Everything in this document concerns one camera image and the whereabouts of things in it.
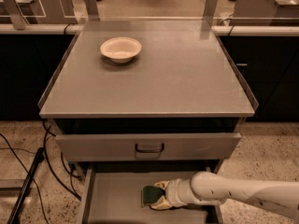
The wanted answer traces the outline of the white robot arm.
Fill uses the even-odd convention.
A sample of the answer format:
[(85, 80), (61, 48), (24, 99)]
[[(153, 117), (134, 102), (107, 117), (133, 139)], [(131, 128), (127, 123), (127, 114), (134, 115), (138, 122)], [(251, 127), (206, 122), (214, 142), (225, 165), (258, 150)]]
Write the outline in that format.
[(228, 199), (292, 218), (298, 224), (298, 182), (231, 179), (199, 172), (189, 179), (163, 180), (142, 189), (142, 205), (154, 210), (221, 205)]

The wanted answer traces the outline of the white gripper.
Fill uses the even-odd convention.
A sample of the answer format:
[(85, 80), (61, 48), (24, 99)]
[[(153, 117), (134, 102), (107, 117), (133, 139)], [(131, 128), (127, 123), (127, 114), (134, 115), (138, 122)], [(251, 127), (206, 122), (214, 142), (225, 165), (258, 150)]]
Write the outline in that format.
[(153, 210), (168, 210), (172, 206), (181, 207), (193, 203), (189, 179), (163, 180), (155, 183), (154, 187), (165, 190), (165, 197), (162, 196), (156, 203), (149, 206)]

